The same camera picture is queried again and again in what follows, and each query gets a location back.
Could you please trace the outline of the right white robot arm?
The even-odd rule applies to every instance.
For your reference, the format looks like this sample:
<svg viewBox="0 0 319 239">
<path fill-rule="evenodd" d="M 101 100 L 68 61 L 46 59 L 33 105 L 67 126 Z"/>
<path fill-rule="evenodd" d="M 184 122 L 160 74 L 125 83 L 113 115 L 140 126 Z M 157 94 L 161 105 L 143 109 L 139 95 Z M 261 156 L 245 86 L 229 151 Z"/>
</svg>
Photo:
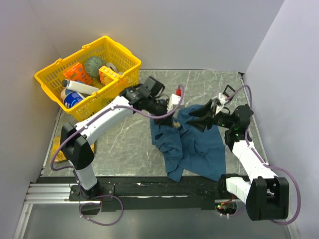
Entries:
<svg viewBox="0 0 319 239">
<path fill-rule="evenodd" d="M 254 153 L 254 144 L 246 132 L 253 111 L 248 104 L 238 106 L 233 113 L 224 113 L 221 106 L 210 100 L 189 113 L 188 124 L 204 132 L 214 125 L 226 128 L 224 140 L 238 158 L 247 176 L 225 174 L 220 177 L 218 194 L 222 198 L 235 195 L 246 205 L 253 221 L 283 220 L 288 217 L 289 183 L 278 177 Z"/>
</svg>

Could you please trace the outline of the dark blue t-shirt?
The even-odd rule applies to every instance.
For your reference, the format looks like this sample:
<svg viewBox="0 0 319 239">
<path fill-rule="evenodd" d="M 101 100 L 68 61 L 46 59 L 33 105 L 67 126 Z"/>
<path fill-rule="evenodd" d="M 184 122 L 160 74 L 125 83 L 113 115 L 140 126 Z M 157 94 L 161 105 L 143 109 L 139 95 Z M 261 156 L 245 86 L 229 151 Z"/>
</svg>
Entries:
<svg viewBox="0 0 319 239">
<path fill-rule="evenodd" d="M 189 113 L 202 107 L 191 105 L 180 109 L 174 122 L 179 127 L 157 125 L 150 120 L 152 144 L 163 153 L 169 179 L 179 182 L 184 170 L 218 181 L 226 173 L 225 145 L 217 126 L 200 132 L 187 124 Z"/>
</svg>

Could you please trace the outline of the gold flower brooch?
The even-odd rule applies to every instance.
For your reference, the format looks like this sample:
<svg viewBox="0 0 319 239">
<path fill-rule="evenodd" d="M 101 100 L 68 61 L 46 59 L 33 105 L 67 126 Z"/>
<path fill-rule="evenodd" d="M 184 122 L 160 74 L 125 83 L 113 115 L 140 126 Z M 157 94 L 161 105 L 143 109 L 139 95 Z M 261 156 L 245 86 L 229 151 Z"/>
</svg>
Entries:
<svg viewBox="0 0 319 239">
<path fill-rule="evenodd" d="M 172 126 L 177 128 L 177 129 L 180 129 L 181 128 L 181 123 L 178 122 L 178 121 L 173 121 Z"/>
</svg>

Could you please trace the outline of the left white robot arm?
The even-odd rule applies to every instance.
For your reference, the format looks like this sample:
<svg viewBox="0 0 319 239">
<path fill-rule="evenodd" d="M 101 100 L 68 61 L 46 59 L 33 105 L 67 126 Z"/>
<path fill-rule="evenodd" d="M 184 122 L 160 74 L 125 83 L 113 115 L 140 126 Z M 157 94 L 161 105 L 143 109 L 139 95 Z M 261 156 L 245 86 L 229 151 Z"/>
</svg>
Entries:
<svg viewBox="0 0 319 239">
<path fill-rule="evenodd" d="M 114 100 L 93 116 L 75 125 L 66 123 L 61 131 L 64 156 L 73 167 L 81 194 L 87 200 L 99 195 L 100 184 L 93 172 L 91 145 L 108 129 L 130 115 L 147 111 L 160 124 L 172 125 L 167 102 L 159 100 L 165 86 L 150 76 L 143 84 L 124 88 Z"/>
</svg>

